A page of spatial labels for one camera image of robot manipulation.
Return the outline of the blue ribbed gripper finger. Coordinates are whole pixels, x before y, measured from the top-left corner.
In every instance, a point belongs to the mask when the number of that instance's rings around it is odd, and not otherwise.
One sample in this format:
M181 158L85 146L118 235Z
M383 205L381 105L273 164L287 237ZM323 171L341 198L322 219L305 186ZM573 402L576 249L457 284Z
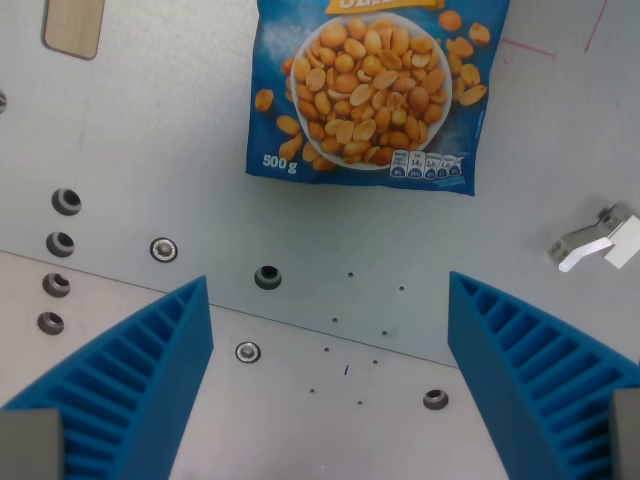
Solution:
M214 348L198 277L106 330L3 405L53 409L68 479L169 477Z
M458 272L448 345L509 478L612 478L611 397L638 386L637 364Z

